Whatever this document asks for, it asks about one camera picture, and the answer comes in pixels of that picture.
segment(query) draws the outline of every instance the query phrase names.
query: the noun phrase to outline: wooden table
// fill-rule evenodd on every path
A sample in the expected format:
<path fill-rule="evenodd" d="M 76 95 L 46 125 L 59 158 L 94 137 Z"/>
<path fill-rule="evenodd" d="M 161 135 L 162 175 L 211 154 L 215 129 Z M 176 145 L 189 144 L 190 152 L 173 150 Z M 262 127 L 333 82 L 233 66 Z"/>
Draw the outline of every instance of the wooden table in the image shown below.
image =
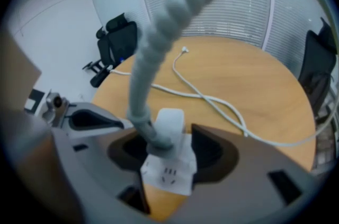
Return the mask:
<path fill-rule="evenodd" d="M 293 74 L 268 53 L 241 41 L 219 37 L 180 38 L 167 55 L 154 83 L 192 93 L 172 72 L 173 60 L 183 46 L 189 53 L 177 61 L 177 70 L 205 95 L 235 106 L 253 133 L 276 142 L 296 142 L 315 132 L 311 106 Z M 133 61 L 134 57 L 127 59 L 117 70 L 131 72 Z M 129 77 L 110 74 L 98 88 L 93 103 L 125 118 L 128 92 Z M 241 134 L 202 99 L 175 96 L 152 88 L 147 102 L 153 120 L 163 107 L 184 110 L 187 132 L 191 131 L 192 123 L 198 123 Z M 227 107 L 218 105 L 237 120 Z M 311 170 L 315 139 L 300 146 L 278 149 Z M 156 220 L 169 217 L 186 198 L 150 185 L 144 187 L 150 217 Z"/>

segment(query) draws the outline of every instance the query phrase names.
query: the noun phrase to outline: white plug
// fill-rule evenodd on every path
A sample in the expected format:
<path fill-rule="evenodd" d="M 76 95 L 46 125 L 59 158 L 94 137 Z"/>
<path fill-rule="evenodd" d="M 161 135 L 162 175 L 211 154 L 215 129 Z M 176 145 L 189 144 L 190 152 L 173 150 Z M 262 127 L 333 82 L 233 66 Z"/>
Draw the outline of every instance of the white plug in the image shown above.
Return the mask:
<path fill-rule="evenodd" d="M 192 149 L 192 135 L 185 134 L 185 116 L 181 109 L 162 108 L 154 122 L 156 132 L 169 136 L 173 147 L 168 151 L 148 148 L 141 167 L 144 183 L 156 188 L 191 195 L 197 159 Z"/>
<path fill-rule="evenodd" d="M 186 46 L 184 46 L 184 47 L 181 49 L 181 52 L 189 52 L 189 50 L 187 49 Z"/>

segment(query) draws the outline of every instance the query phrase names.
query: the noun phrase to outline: office chair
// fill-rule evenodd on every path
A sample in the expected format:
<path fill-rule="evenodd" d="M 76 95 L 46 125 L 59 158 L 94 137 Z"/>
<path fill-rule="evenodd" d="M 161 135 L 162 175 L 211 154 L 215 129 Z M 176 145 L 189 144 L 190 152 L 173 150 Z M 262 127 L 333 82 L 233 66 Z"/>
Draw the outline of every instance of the office chair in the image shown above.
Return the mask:
<path fill-rule="evenodd" d="M 299 83 L 302 85 L 317 117 L 331 85 L 331 73 L 336 64 L 336 49 L 331 27 L 321 18 L 323 27 L 317 35 L 309 30 L 306 35 L 305 55 Z M 316 119 L 323 123 L 327 117 Z"/>
<path fill-rule="evenodd" d="M 137 47 L 137 25 L 135 22 L 128 22 L 124 13 L 111 19 L 106 24 L 106 30 L 107 33 L 101 27 L 96 33 L 101 59 L 83 67 L 84 70 L 90 69 L 96 73 L 90 81 L 93 87 L 99 87 L 105 80 L 109 74 L 108 67 L 116 68 L 132 56 Z"/>

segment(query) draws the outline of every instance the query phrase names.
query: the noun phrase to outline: floor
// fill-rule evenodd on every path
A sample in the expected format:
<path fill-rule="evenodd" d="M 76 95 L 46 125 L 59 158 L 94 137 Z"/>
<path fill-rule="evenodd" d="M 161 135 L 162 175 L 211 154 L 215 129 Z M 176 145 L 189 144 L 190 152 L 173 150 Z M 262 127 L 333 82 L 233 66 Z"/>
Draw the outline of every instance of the floor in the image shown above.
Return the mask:
<path fill-rule="evenodd" d="M 325 108 L 319 112 L 320 116 L 327 114 Z M 338 140 L 336 141 L 335 131 L 335 124 L 330 123 L 316 138 L 316 154 L 311 173 L 319 180 L 325 180 L 336 164 L 336 142 Z"/>

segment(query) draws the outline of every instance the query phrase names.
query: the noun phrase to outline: gray surface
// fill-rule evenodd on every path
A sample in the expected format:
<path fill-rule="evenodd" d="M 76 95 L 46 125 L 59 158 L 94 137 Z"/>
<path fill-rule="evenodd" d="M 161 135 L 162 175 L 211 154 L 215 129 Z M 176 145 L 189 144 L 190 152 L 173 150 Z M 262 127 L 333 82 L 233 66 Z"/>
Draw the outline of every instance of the gray surface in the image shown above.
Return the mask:
<path fill-rule="evenodd" d="M 152 222 L 141 213 L 130 210 L 115 198 L 126 186 L 133 183 L 134 175 L 131 172 L 120 170 L 110 162 L 105 152 L 112 141 L 131 132 L 133 129 L 95 138 L 72 140 L 73 145 L 75 142 L 88 145 L 87 150 L 79 153 L 69 149 L 72 147 L 64 133 L 55 134 L 63 168 L 66 170 L 71 185 L 81 198 L 88 220 L 91 219 L 95 223 L 98 223 L 99 219 L 103 221 L 102 223 L 106 223 L 106 221 Z M 227 135 L 224 132 L 218 134 L 233 142 L 238 148 L 240 153 L 238 165 L 229 176 L 217 184 L 197 185 L 192 195 L 166 223 L 213 224 L 222 223 L 221 220 L 228 220 L 230 223 L 259 221 L 270 214 L 277 213 L 279 215 L 284 212 L 281 210 L 291 210 L 291 212 L 298 210 L 298 206 L 304 205 L 303 199 L 307 200 L 308 195 L 312 195 L 316 189 L 313 177 L 275 148 L 251 138 Z M 298 199 L 300 205 L 295 204 L 297 207 L 285 207 L 267 177 L 267 172 L 281 169 L 301 190 L 305 191 Z M 113 207 L 102 204 L 107 200 Z M 108 211 L 106 211 L 107 216 L 105 217 L 95 216 L 103 214 L 105 210 L 108 210 L 111 216 L 107 213 Z"/>
<path fill-rule="evenodd" d="M 198 184 L 168 223 L 248 223 L 278 212 L 285 205 L 267 176 L 271 171 L 284 170 L 302 191 L 315 189 L 313 177 L 274 147 L 221 130 L 213 133 L 238 148 L 239 163 L 223 181 Z"/>

